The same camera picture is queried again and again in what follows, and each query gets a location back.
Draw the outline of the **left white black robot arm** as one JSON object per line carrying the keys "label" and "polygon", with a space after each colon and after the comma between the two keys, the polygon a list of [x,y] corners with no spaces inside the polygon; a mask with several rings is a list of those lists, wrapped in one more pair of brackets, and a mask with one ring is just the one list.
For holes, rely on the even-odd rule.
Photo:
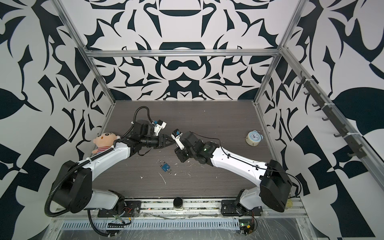
{"label": "left white black robot arm", "polygon": [[114,133],[96,137],[93,142],[97,149],[92,157],[62,165],[45,203],[45,214],[57,217],[68,212],[102,209],[111,215],[123,215],[124,196],[112,190],[96,190],[93,181],[115,164],[139,154],[142,148],[163,149],[173,145],[174,140],[161,133],[166,125],[161,120],[139,120],[122,137]]}

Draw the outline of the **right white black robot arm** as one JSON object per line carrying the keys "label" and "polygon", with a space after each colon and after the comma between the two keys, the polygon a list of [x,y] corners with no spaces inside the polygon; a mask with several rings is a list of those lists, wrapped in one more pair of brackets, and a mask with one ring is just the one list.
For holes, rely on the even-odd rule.
{"label": "right white black robot arm", "polygon": [[200,135],[192,132],[183,134],[175,130],[172,138],[177,145],[175,153],[182,163],[195,159],[201,165],[228,170],[255,184],[254,188],[241,190],[232,203],[223,206],[222,215],[245,216],[262,205],[279,213],[285,211],[293,182],[279,162],[247,159],[212,140],[203,142]]}

